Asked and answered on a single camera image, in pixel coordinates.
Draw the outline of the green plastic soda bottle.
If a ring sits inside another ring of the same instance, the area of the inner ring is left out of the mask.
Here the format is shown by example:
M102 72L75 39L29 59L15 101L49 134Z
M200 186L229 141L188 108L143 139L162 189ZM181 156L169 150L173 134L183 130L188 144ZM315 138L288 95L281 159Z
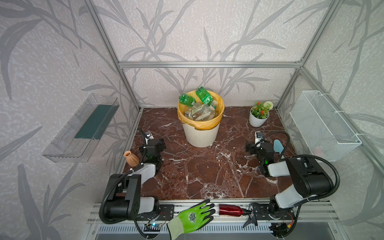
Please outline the green plastic soda bottle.
M203 104L206 104L208 106L210 106L212 101L214 100L212 95L204 87L198 88L196 90L196 95L202 101Z

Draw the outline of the clear bottle white cap green band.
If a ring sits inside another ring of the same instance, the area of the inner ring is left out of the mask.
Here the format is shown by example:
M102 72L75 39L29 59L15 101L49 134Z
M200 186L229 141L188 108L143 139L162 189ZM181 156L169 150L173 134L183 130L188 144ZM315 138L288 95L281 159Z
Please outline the clear bottle white cap green band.
M219 103L218 103L217 101L213 100L213 101L211 102L211 105L210 105L210 109L211 109L211 111L216 111L217 108L218 108L218 106L219 106Z

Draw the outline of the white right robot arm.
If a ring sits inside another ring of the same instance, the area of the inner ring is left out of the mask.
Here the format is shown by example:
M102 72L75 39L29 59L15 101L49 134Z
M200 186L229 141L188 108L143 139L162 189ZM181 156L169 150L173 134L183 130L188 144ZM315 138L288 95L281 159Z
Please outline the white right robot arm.
M295 207L327 198L340 186L337 169L327 160L313 155L284 157L285 148L279 140L247 143L246 152L257 156L259 168L266 177L290 177L292 184L270 199L266 210L272 219L280 219Z

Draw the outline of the clear bottle green label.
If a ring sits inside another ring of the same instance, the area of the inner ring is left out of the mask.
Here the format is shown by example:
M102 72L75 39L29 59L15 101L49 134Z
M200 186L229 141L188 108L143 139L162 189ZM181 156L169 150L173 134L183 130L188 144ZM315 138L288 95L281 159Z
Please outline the clear bottle green label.
M202 121L211 115L211 107L207 104L196 103L188 113L188 118L193 121Z

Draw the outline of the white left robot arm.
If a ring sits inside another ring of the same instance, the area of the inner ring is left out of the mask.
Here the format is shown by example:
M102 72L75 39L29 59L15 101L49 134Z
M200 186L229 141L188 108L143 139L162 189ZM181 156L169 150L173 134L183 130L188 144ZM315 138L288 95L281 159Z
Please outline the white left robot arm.
M111 175L99 208L99 218L105 224L140 220L160 214L157 197L142 197L142 185L155 177L162 166L161 152L166 149L163 139L150 139L140 147L142 162L125 174Z

